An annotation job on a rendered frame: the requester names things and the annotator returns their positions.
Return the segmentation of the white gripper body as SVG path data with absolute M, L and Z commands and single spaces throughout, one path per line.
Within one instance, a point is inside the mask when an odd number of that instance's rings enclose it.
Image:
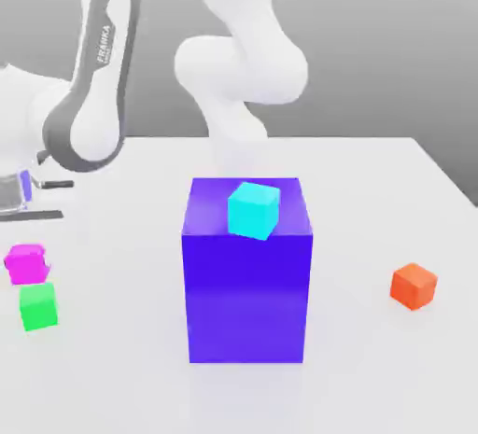
M 0 243 L 19 243 L 41 238 L 62 226 L 64 214 L 59 209 L 22 210 L 0 214 Z

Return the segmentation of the small magenta cube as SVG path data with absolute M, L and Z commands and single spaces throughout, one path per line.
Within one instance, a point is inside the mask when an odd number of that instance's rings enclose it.
M 31 285 L 44 283 L 50 266 L 45 262 L 45 248 L 40 244 L 12 246 L 4 258 L 11 284 Z

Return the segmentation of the small cyan cube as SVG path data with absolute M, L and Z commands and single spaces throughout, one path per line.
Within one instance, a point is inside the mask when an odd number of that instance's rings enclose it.
M 227 201 L 228 232 L 265 241 L 279 219 L 280 189 L 242 182 Z

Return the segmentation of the large purple box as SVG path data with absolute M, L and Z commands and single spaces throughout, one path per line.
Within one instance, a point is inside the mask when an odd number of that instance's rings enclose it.
M 303 360 L 313 230 L 296 178 L 263 178 L 280 190 L 265 241 L 228 232 L 227 200 L 239 178 L 195 177 L 181 233 L 192 363 Z

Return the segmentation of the small orange cube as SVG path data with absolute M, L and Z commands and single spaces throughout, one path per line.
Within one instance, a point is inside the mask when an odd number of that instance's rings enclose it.
M 390 297 L 414 311 L 431 303 L 438 276 L 416 263 L 409 263 L 392 275 Z

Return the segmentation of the small green cube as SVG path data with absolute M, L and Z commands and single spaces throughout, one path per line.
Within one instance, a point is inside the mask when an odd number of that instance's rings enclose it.
M 20 289 L 21 321 L 26 331 L 58 324 L 58 310 L 52 283 L 23 286 Z

